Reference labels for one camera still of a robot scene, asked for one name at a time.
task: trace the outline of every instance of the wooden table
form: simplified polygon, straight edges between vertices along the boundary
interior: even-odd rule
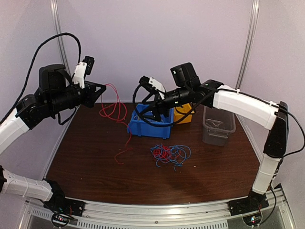
[[[126,104],[129,122],[132,105]],[[119,204],[198,203],[246,196],[259,168],[258,159],[238,120],[226,146],[202,142],[203,106],[190,124],[175,125],[168,140],[129,135],[126,126],[99,115],[101,105],[81,107],[74,117],[47,175],[66,196]],[[155,144],[187,145],[191,158],[175,172],[155,165]]]

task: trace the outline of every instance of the white backdrop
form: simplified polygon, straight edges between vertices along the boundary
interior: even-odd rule
[[[0,119],[15,102],[24,84],[32,56],[45,39],[54,35],[50,4],[39,0],[0,1]],[[56,41],[41,49],[25,94],[38,87],[38,69],[60,63]],[[42,179],[62,127],[57,120],[44,120],[22,136],[1,156],[0,165],[11,172]],[[24,200],[0,195],[0,228],[15,229]]]
[[[122,100],[131,102],[143,75],[175,88],[170,68],[184,62],[193,63],[202,82],[235,86],[252,1],[66,0],[58,8],[62,31],[78,36],[82,53],[95,57],[87,80],[113,83]],[[65,45],[74,66],[77,49]],[[106,91],[103,99],[113,101],[114,93]]]
[[[288,103],[305,128],[305,4],[303,0],[261,1],[260,16],[242,90],[275,102]],[[247,121],[261,152],[268,132]],[[287,152],[301,148],[303,137],[289,117]],[[297,228],[305,228],[305,150],[285,158],[281,182]]]

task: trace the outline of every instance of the blue plastic crate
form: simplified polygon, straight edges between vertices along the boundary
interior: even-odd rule
[[[148,107],[148,105],[138,104],[137,109],[141,112],[144,108]],[[152,115],[152,112],[146,112],[145,115]],[[164,117],[161,115],[162,122],[156,122],[154,120],[149,120],[150,122],[156,124],[168,124],[173,122],[173,108],[170,109],[170,113],[168,117]],[[168,127],[155,127],[145,123],[143,120],[140,120],[137,113],[133,111],[132,118],[128,124],[129,128],[132,131],[133,135],[141,136],[148,136],[148,137],[160,137],[163,139],[167,139],[170,137],[171,134],[171,126]]]

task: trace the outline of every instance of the yellow bin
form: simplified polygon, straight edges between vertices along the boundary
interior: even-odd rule
[[[174,117],[173,117],[174,122],[178,121],[179,119],[181,119],[184,116],[183,114],[180,114],[178,112],[185,114],[185,113],[188,113],[191,110],[191,108],[192,107],[190,104],[184,104],[182,106],[176,107],[174,109]],[[191,121],[192,121],[192,115],[189,114],[185,119],[183,119],[181,122],[179,122],[177,124],[190,123]]]

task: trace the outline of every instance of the red string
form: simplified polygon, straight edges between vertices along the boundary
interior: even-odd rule
[[[103,102],[102,102],[102,96],[101,96],[102,109],[100,110],[100,116],[109,118],[109,119],[111,119],[111,120],[113,120],[113,121],[116,121],[116,123],[122,123],[122,124],[124,124],[125,126],[127,126],[127,128],[129,129],[129,133],[130,133],[129,138],[128,138],[127,142],[125,143],[125,148],[126,148],[126,149],[123,150],[123,151],[121,151],[121,152],[119,152],[117,155],[114,156],[114,160],[115,160],[119,165],[123,165],[124,163],[119,162],[119,161],[116,159],[116,157],[117,157],[118,155],[120,155],[120,154],[122,154],[122,153],[125,153],[126,151],[132,149],[132,148],[127,148],[127,145],[128,145],[128,143],[130,142],[130,140],[131,140],[131,138],[132,138],[132,130],[129,128],[129,126],[128,126],[125,122],[123,122],[123,120],[124,120],[124,119],[126,118],[126,116],[127,116],[127,108],[126,108],[126,105],[125,105],[124,103],[121,103],[120,97],[119,97],[119,93],[118,93],[117,89],[115,88],[115,86],[114,86],[112,83],[108,83],[108,84],[106,84],[106,86],[111,87],[111,88],[114,90],[114,92],[116,93],[116,102],[113,103],[113,104],[111,104],[111,105],[109,105],[109,106],[104,107]],[[117,106],[119,107],[119,114],[118,114],[118,117],[117,117],[117,118],[112,118],[111,116],[114,114],[114,112],[115,112]],[[123,108],[124,108],[124,110],[125,110],[125,114],[124,114],[124,116],[123,116],[122,118],[120,118],[120,116],[121,116],[121,106],[123,106]],[[109,109],[109,108],[111,108],[111,107],[114,107],[114,108],[113,108],[113,110],[110,112],[110,114],[106,113],[106,110]]]

